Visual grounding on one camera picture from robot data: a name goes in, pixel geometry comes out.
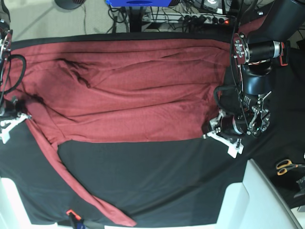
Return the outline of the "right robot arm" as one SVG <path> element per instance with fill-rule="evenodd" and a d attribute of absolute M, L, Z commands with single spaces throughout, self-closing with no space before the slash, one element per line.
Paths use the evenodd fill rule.
<path fill-rule="evenodd" d="M 10 28 L 10 12 L 4 1 L 0 2 L 0 140 L 6 144 L 10 140 L 10 131 L 31 115 L 25 114 L 16 97 L 12 100 L 5 95 L 13 92 L 22 82 L 26 71 L 26 59 L 19 54 L 11 53 L 13 30 Z M 22 69 L 17 82 L 9 89 L 6 85 L 10 78 L 12 60 L 18 59 L 22 63 Z"/>

